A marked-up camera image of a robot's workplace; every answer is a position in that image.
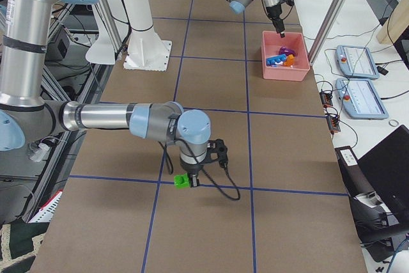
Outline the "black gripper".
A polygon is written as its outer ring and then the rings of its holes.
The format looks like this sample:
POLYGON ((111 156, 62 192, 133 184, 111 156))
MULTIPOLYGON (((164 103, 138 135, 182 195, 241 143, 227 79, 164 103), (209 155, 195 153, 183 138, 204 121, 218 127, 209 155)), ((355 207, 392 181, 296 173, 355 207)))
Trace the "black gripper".
POLYGON ((183 170, 188 174, 190 187, 199 187, 200 182, 198 176, 200 170, 202 170, 203 168, 203 165, 197 163, 189 164, 183 160, 180 161, 180 165, 183 168, 183 170))
POLYGON ((280 4, 269 6, 266 8, 268 18, 272 21, 276 33, 280 35, 281 38, 285 37, 285 27, 284 21, 281 19, 282 8, 280 4))

